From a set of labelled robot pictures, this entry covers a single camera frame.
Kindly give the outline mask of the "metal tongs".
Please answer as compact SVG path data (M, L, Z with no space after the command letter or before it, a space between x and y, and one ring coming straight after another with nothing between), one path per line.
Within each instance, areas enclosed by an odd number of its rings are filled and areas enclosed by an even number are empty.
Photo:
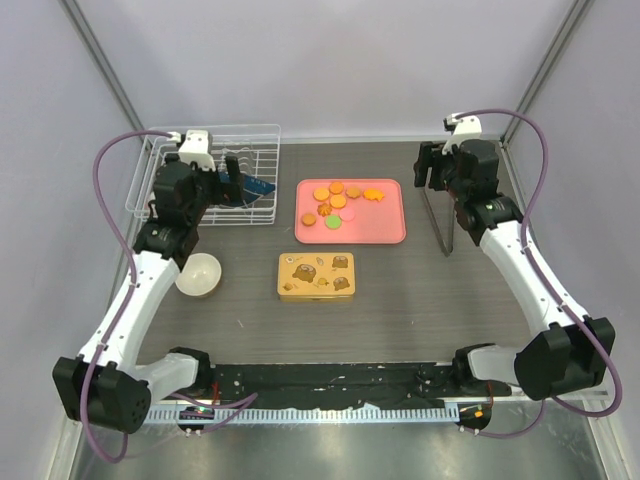
M427 187L419 189L438 246L445 257L454 250L455 212L447 193L434 192Z

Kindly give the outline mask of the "silver tin lid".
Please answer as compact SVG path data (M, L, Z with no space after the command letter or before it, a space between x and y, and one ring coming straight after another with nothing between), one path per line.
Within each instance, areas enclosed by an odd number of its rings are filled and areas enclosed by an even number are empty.
M355 259L348 252L282 253L278 295L355 295Z

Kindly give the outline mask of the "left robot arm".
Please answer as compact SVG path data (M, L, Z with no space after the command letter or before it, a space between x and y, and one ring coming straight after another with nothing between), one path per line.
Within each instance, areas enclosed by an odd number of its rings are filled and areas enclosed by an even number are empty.
M184 161L172 154L153 185L153 215L129 254L133 265L94 336L75 358L61 357L52 376L67 417L132 434L150 407L183 391L205 397L213 385L207 353L176 347L139 366L142 341L164 296L198 240L206 210L224 199L212 159Z

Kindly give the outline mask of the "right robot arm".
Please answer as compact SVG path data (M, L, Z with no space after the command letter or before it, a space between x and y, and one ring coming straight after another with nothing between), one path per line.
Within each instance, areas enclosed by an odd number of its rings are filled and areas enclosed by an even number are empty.
M415 187L444 191L455 218L497 267L515 296L531 332L522 348L478 344L456 351L451 380L472 395L487 381L519 387L542 400L600 385L603 356L612 350L615 330L605 318L592 318L561 285L531 240L523 240L523 215L500 193L499 156L494 144L466 140L450 152L423 142L413 166Z

